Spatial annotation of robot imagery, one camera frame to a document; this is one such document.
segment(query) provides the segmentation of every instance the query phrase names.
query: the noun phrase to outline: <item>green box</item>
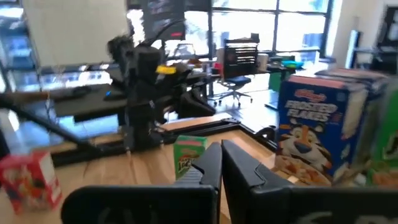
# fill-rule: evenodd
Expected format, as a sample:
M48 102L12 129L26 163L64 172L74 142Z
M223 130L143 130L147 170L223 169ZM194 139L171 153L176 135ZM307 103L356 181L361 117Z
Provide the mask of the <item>green box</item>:
M398 187L398 82L390 82L373 149L367 185Z
M192 162L206 150L207 138L196 136L179 136L174 147L175 179L183 176Z

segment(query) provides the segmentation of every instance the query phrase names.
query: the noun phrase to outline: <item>wooden table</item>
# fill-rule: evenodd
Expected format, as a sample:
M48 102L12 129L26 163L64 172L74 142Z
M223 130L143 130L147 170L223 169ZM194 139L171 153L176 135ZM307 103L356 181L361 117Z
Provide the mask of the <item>wooden table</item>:
M218 114L212 117L197 118L188 121L165 124L167 129L177 129L196 124L203 124L229 117L228 114ZM109 136L97 137L94 142L112 141ZM222 139L233 140L237 145L248 152L252 157L261 161L268 168L274 167L274 154L259 144L242 131L230 131L221 134L208 136L208 145ZM48 150L63 151L70 147L70 144L48 147ZM277 174L296 184L297 178L277 171ZM131 156L121 155L106 157L91 162L82 162L56 170L57 177L62 187L62 194L65 198L75 189L86 185L167 185L175 181L174 157L172 145L165 145L158 150L135 153ZM231 223L228 205L224 190L221 194L221 215L220 223ZM14 215L11 203L2 190L0 192L0 223L1 224L61 224L60 205L53 211L25 213L19 216Z

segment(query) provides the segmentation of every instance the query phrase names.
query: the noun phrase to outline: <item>cartoon tiger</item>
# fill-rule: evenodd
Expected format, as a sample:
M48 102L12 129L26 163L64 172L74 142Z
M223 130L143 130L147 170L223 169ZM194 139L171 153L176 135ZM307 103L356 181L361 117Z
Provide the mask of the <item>cartoon tiger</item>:
M317 133L324 132L324 126L318 124L315 128L298 124L291 118L291 125L280 125L280 129L290 129L289 134L281 135L279 139L279 154L301 159L317 170L324 172L331 169L330 152L319 141Z

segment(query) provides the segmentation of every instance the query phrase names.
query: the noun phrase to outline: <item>small cereal box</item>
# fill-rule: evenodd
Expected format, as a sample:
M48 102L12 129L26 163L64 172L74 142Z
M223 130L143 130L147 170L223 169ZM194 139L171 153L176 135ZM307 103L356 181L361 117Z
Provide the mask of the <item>small cereal box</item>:
M367 185L398 189L398 80L390 80L381 107Z
M192 162L206 150L207 139L195 136L179 136L174 143L175 179L183 176Z
M49 152L6 156L0 161L0 182L16 214L53 208L61 199Z
M363 166L370 158L371 145L379 124L381 101L386 92L389 78L378 72L343 68L320 71L316 73L316 76L343 80L344 82L363 83L369 90L360 131L357 137L353 139L352 146L354 149L351 150L351 155L349 156L354 167Z
M289 77L279 96L275 166L312 185L343 178L367 95L362 83Z

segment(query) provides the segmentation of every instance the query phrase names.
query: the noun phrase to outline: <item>black cable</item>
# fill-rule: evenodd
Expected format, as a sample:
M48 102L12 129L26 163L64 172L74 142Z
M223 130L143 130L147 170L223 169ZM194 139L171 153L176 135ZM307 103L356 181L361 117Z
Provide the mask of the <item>black cable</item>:
M146 39L144 41L142 41L137 47L140 46L145 46L145 47L150 47L157 39L159 39L159 37L171 26L174 26L175 24L179 23L179 22L184 22L185 19L180 19L180 20L176 20L173 21L169 24L167 24L166 26L164 26L153 38L150 39Z

